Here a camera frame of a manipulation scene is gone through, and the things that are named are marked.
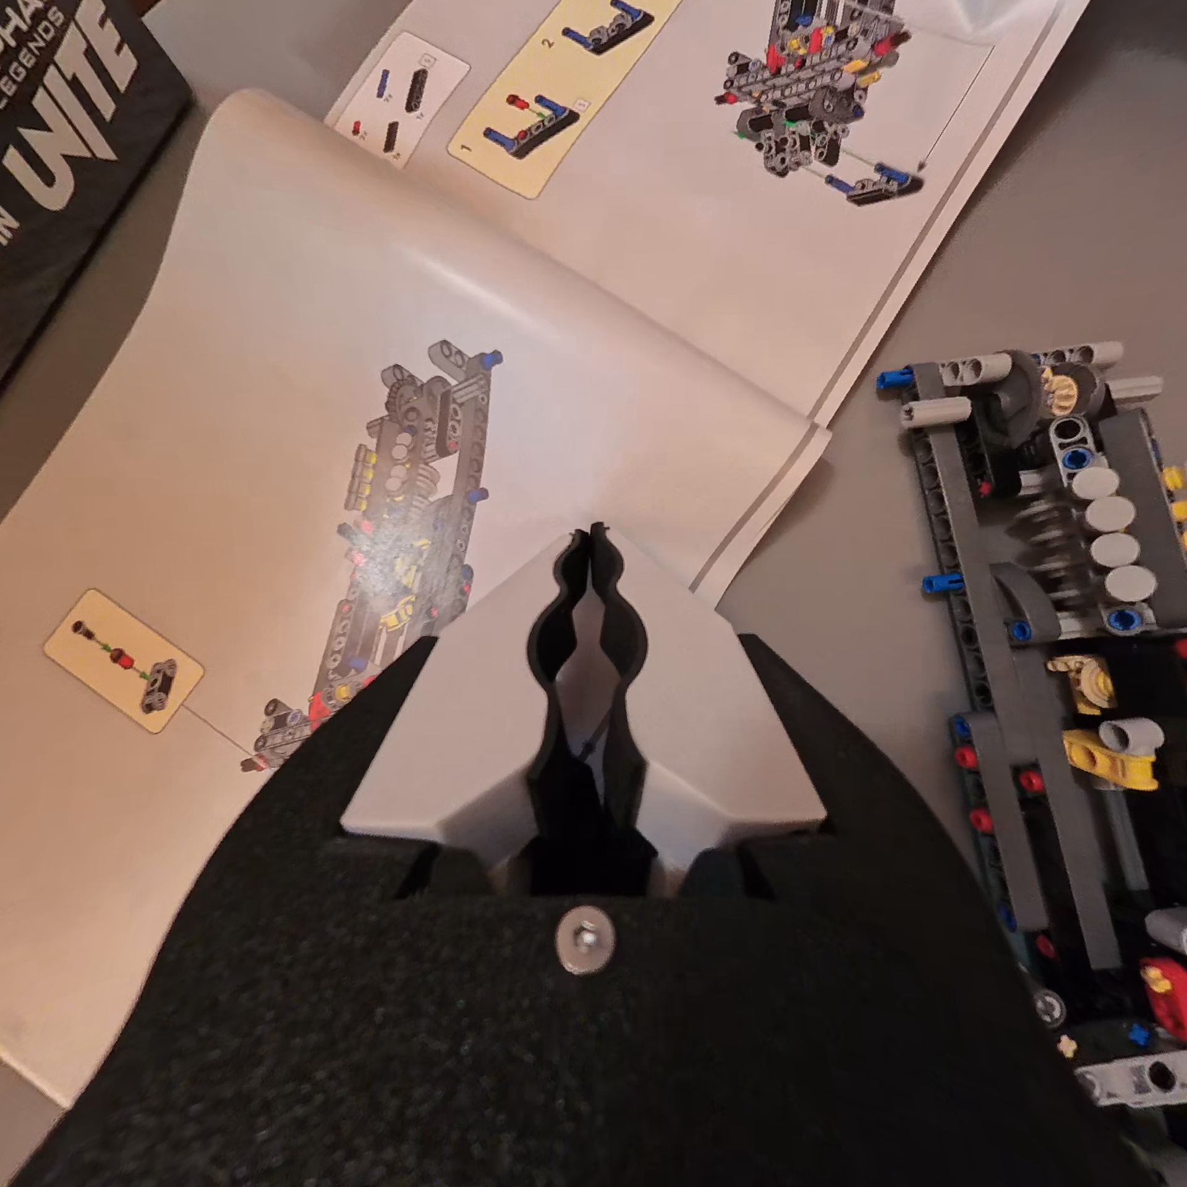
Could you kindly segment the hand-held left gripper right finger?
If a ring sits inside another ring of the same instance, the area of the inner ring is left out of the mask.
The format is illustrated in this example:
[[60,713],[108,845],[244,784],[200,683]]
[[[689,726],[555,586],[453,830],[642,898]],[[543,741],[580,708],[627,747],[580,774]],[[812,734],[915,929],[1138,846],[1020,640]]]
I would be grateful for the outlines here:
[[672,895],[704,852],[816,830],[826,809],[728,623],[601,522],[590,583],[617,675],[603,805],[652,849],[648,888]]

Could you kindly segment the dark lego set box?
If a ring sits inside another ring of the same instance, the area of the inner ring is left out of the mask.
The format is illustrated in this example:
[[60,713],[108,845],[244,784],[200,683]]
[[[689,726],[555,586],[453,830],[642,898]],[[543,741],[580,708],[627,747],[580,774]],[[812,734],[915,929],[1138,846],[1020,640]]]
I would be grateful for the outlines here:
[[1,2],[4,387],[191,101],[132,2]]

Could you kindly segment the grey lego car chassis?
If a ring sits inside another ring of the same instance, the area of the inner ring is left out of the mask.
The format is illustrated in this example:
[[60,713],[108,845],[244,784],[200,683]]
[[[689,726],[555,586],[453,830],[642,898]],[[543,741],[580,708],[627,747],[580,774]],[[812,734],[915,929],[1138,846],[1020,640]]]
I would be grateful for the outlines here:
[[1093,1105],[1183,1124],[1183,463],[1117,340],[877,375],[969,705],[976,866]]

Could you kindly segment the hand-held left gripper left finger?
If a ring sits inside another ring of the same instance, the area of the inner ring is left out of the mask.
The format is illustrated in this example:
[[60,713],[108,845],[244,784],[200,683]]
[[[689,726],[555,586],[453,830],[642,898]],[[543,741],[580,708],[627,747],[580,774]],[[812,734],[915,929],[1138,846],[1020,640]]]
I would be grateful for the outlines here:
[[524,850],[590,866],[604,809],[569,749],[556,676],[574,650],[589,532],[573,528],[446,626],[340,818],[364,840],[427,840],[485,869]]

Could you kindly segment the lego instruction booklet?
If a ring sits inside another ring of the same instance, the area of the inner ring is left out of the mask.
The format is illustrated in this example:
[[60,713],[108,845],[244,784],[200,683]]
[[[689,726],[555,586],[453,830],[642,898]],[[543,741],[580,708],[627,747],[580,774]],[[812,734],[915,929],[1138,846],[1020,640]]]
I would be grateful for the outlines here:
[[2,521],[2,1065],[69,1107],[262,784],[264,703],[347,700],[604,520],[719,602],[1085,2],[825,2],[846,183],[714,101],[771,2],[412,4],[330,123],[211,113],[142,312]]

